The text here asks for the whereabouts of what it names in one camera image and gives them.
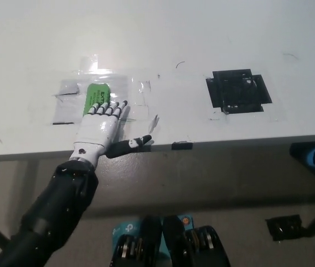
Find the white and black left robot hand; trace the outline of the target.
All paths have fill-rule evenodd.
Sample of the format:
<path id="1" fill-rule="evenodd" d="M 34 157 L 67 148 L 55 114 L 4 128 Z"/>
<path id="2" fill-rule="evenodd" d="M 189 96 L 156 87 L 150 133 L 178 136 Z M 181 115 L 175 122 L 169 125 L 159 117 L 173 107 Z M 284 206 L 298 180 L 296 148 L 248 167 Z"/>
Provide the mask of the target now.
<path id="1" fill-rule="evenodd" d="M 95 103 L 82 118 L 80 127 L 73 144 L 74 150 L 70 160 L 83 161 L 94 168 L 98 159 L 106 156 L 109 159 L 127 155 L 140 150 L 152 140 L 151 135 L 135 139 L 115 142 L 121 115 L 128 105 L 125 100 L 119 102 Z"/>

